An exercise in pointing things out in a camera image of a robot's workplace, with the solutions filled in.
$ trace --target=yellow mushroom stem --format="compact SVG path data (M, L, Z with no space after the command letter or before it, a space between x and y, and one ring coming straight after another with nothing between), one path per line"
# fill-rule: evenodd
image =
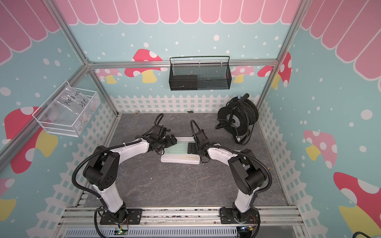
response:
M152 69L146 70L142 72L143 75L143 83L155 83L157 78L154 75L154 71Z
M280 75L277 74L277 76L275 77L275 80L274 82L272 83L272 88L277 90L278 89L278 83L279 83L279 80L280 80Z
M243 74L237 75L234 79L234 83L242 83L243 82Z

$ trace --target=mushroom decal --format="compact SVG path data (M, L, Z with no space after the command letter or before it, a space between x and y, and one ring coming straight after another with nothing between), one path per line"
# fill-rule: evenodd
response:
M333 181L355 207L340 206L349 229L362 231L370 237L381 235L381 189L348 174L336 172Z
M139 49L131 61L163 61L157 54L146 49ZM157 78L153 70L167 71L168 68L134 68L126 69L124 74L130 78L138 76L140 73L143 75L143 83L155 83Z
M234 83L242 83L243 75L253 76L255 74L253 66L237 66L230 70L232 76L235 76Z
M272 83L272 87L275 90L278 89L278 83L280 79L282 79L283 86L287 87L291 77L291 66L292 66L291 55L289 52L287 52L286 58L283 61L283 64L280 66L278 74L275 77L274 82ZM269 72L271 72L271 66L265 66L258 72L258 76L265 77L270 74Z
M32 119L32 113L38 107L23 107L9 113L4 119L5 134L7 139L3 144L8 143L16 134ZM58 137L46 133L39 128L28 140L24 147L11 160L12 170L20 174L25 172L32 164L34 151L39 149L45 157L49 157L58 144Z
M106 78L108 84L117 83L113 75L122 76L122 73L118 69L97 69L95 72L102 82L104 82L104 79Z
M310 159L316 161L321 154L325 161L325 165L331 169L337 159L337 145L331 134L321 133L318 131L304 131L303 143L308 141L312 145L306 148L306 152Z
M14 179L0 179L0 197L14 184ZM16 199L0 198L0 221L5 221L16 206Z

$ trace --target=black cable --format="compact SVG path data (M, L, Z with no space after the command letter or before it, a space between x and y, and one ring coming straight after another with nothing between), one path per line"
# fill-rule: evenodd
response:
M92 190L92 189L89 189L89 188L86 188L80 184L77 183L77 174L79 172L79 170L82 168L83 165L85 165L90 159L92 159L93 157L97 156L97 155L100 155L102 153L105 153L109 150L112 150L112 149L116 149L116 148L121 148L121 147L124 147L124 146L129 146L129 145L133 145L133 144L137 144L139 142L141 142L142 140L137 140L137 141L133 141L133 142L129 142L129 143L126 143L126 144L122 144L122 145L116 145L116 146L111 146L111 147L108 147L106 149L103 149L103 150L100 150L92 155L90 155L89 157L87 157L86 159L84 159L74 170L73 172L73 175L72 175L72 183L75 187L83 190L83 191L86 191L86 192L89 192L91 194L94 194L95 196L97 196L97 198L101 201L101 203L103 204L103 206L107 209L107 204L105 203L105 201L103 200L102 196L97 193L96 191Z
M98 223L97 223L97 220L96 220L96 214L97 214L97 212L100 212L100 211L104 211L104 209L102 209L102 208L97 208L97 209L95 209L95 212L94 212L94 225L95 225L95 230L96 230L96 232L98 233L98 235L99 235L101 238L106 238L106 237L101 233L101 231L99 230L99 228L98 228Z
M219 121L221 121L221 120L222 121L226 121L226 123L228 125L229 124L231 125L232 135L233 135L233 139L234 139L235 143L240 144L240 145L246 145L250 141L251 135L253 134L254 125L255 125L256 121L258 120L258 118L257 118L257 116L255 114L254 109L252 108L252 106L249 103L247 103L245 101L239 103L239 102L237 102L238 100L239 100L238 98L232 99L229 102L227 102L227 104L226 104L226 107L232 108L232 112L231 112L229 120L224 119L224 118L219 118L218 120ZM241 115L243 115L245 117L245 121L246 121L246 124L247 124L246 135L240 141L237 140L237 137L238 137L237 128L232 123L232 119L233 119L233 115L234 115L233 112L234 111L237 111Z
M355 232L352 236L352 238L356 238L356 236L358 235L363 235L365 236L366 238L371 238L370 236L368 236L367 234L363 233L363 232Z
M209 145L209 146L205 147L202 150L202 153L204 153L204 151L209 149L209 148L224 149L224 150L227 150L227 151L229 151L229 152L231 152L233 154L245 156L245 157L250 158L250 159L254 160L255 162L257 162L265 170L265 172L267 174L267 178L268 178L269 181L268 181L267 185L264 188L258 189L257 191L254 192L254 196L255 197L257 197L258 193L267 191L271 187L271 185L272 185L272 177L271 177L271 173L269 172L269 169L264 164L262 164L262 162L260 162L257 158L255 158L254 156L251 156L251 155L239 152L239 151L235 151L235 150L232 150L232 149L229 149L227 147L220 146L220 145Z
M149 129L146 133L144 133L144 134L141 135L141 136L147 136L148 133L150 133L150 132L154 129L155 125L160 123L160 121L163 119L163 116L164 116L164 114L163 114L163 113L160 113L160 114L156 117L155 122L154 122L154 124L152 125L151 129Z

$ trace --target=black mounting plate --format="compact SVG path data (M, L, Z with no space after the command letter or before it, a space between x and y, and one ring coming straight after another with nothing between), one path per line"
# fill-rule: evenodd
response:
M258 217L259 217L259 214L257 213L257 211L255 209L251 209L250 213L247 215L249 218L245 222L239 223L238 221L234 219L233 208L226 208L226 207L222 207L219 210L219 215L221 218L221 224L253 224L253 223L258 223Z
M140 219L142 218L142 211L143 209L127 209L128 214L130 217L128 218L128 224L129 225L139 225L140 224ZM101 217L101 221L99 222L101 225L115 225L114 222L109 221L107 218L107 215L104 217Z

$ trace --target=white polka dot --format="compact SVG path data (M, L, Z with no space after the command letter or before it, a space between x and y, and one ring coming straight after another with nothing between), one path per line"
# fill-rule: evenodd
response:
M357 204L357 197L356 195L349 189L347 188L343 188L340 190L347 198L349 198L349 200L351 200L352 202L354 202L355 204Z
M367 151L367 148L366 148L365 146L362 145L362 146L360 146L360 151L361 151L361 152L366 152L366 151Z
M5 187L6 187L6 188L10 188L13 184L14 184L14 179L8 179L8 180L5 182Z
M11 139L4 139L4 140L2 140L1 142L4 144L4 145L6 145L6 144L8 144L8 142L10 142L11 141Z
M9 96L11 95L11 90L9 88L2 87L0 88L0 93L4 96Z
M28 149L28 151L25 153L25 159L29 162L32 162L33 161L33 157L34 157L34 150L36 148L31 148L31 149Z
M154 52L150 51L149 52L149 56L151 56L152 58L156 58L157 54L155 54Z
M332 168L332 163L330 161L326 161L325 162L325 165L327 165L327 168L328 169L331 169Z
M357 182L358 182L360 188L362 188L362 190L364 190L367 193L376 194L379 191L379 187L376 187L374 185L368 184L367 182L364 182L364 181L362 181L360 179L358 179Z
M324 142L320 143L320 149L322 150L327 149L327 144L325 144Z
M22 108L20 108L20 110L25 115L30 115L34 112L33 107L22 107Z
M373 116L373 113L369 109L366 109L361 112L361 118L364 120L369 120L370 118L372 118L372 116Z

